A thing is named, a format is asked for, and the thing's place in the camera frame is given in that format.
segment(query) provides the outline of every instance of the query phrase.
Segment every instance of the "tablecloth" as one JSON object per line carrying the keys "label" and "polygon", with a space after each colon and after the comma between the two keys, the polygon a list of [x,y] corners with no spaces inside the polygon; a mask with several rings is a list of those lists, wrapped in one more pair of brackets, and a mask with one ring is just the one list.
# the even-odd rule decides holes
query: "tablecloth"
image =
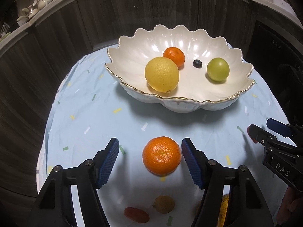
{"label": "tablecloth", "polygon": [[[264,147],[253,143],[246,129],[256,124],[268,130],[268,118],[282,123],[287,123],[287,118],[255,70],[251,78],[256,84],[228,108],[178,114],[161,104],[142,103],[128,95],[104,68],[104,63],[110,61],[106,50],[84,56],[60,85],[37,164],[38,191],[55,165],[78,166],[116,137],[121,151],[108,183],[98,190],[111,227],[140,225],[123,215],[125,207],[146,211],[150,221],[145,226],[164,226],[169,217],[173,226],[190,226],[203,191],[193,183],[184,159],[166,177],[149,173],[142,162],[142,150],[150,139],[168,136],[181,145],[182,139],[189,137],[197,149],[223,166],[248,166],[271,214],[276,214],[286,184],[262,165]],[[288,138],[272,133],[292,144]],[[83,227],[76,186],[72,187],[72,195],[78,226]],[[159,195],[175,200],[169,214],[159,214],[152,208]]]}

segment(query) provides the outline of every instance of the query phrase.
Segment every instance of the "green fruit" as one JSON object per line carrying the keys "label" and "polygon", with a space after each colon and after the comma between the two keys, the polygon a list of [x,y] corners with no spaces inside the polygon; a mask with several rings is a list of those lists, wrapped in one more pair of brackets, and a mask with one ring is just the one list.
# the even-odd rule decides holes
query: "green fruit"
{"label": "green fruit", "polygon": [[174,200],[166,195],[160,195],[153,203],[153,208],[159,213],[166,214],[172,211],[175,207]]}
{"label": "green fruit", "polygon": [[224,81],[229,75],[229,65],[222,58],[213,58],[207,65],[207,74],[216,82]]}
{"label": "green fruit", "polygon": [[156,91],[170,93],[178,85],[179,70],[177,65],[169,58],[156,57],[147,63],[145,78]]}

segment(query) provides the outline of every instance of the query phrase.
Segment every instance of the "round table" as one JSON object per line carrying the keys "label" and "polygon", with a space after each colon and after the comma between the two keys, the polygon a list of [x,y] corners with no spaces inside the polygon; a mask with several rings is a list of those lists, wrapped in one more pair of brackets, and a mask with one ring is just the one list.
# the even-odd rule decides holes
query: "round table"
{"label": "round table", "polygon": [[[173,226],[190,226],[203,190],[193,183],[184,159],[166,177],[149,173],[142,162],[142,150],[150,139],[168,136],[181,145],[189,137],[198,150],[223,166],[248,166],[272,216],[276,214],[286,184],[262,165],[264,147],[253,143],[246,129],[250,124],[267,129],[268,118],[282,123],[287,123],[287,118],[255,70],[251,78],[256,84],[228,108],[178,114],[128,95],[104,68],[104,63],[110,61],[106,50],[79,60],[57,92],[37,164],[38,191],[55,165],[76,167],[92,159],[116,137],[121,151],[108,183],[98,190],[110,226],[139,225],[123,215],[125,207],[146,211],[150,221],[145,226],[164,225],[169,217],[173,217]],[[270,132],[291,143],[288,138]],[[228,193],[228,188],[225,187],[224,193]],[[72,187],[72,195],[78,226],[83,227],[76,186]],[[159,214],[152,208],[159,195],[169,195],[175,200],[175,208],[169,214]]]}

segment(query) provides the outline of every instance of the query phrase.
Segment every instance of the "mandarin orange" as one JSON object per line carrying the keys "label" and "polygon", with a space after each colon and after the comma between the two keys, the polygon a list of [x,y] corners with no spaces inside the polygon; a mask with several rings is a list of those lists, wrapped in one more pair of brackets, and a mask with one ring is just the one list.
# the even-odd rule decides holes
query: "mandarin orange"
{"label": "mandarin orange", "polygon": [[169,47],[163,52],[163,57],[171,59],[177,67],[180,67],[185,62],[185,55],[181,49],[176,47]]}
{"label": "mandarin orange", "polygon": [[179,145],[171,138],[160,136],[150,140],[142,153],[146,168],[158,176],[173,172],[181,162]]}

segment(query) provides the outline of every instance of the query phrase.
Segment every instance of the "ceramic bowl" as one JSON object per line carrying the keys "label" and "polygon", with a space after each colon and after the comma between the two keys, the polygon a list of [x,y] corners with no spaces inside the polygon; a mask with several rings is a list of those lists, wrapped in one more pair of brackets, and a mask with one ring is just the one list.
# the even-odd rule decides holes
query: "ceramic bowl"
{"label": "ceramic bowl", "polygon": [[[179,69],[177,88],[165,94],[148,85],[144,70],[152,58],[162,56],[168,47],[181,49],[185,63]],[[106,70],[128,94],[145,103],[161,103],[178,113],[226,108],[255,83],[249,78],[253,65],[243,62],[242,51],[228,47],[223,37],[210,37],[204,29],[189,31],[183,25],[173,29],[157,25],[152,31],[140,28],[133,37],[121,36],[118,48],[108,48],[107,53],[111,63],[105,64]],[[208,78],[206,67],[215,57],[229,64],[230,74],[225,82]],[[202,68],[193,66],[195,59],[202,61]]]}

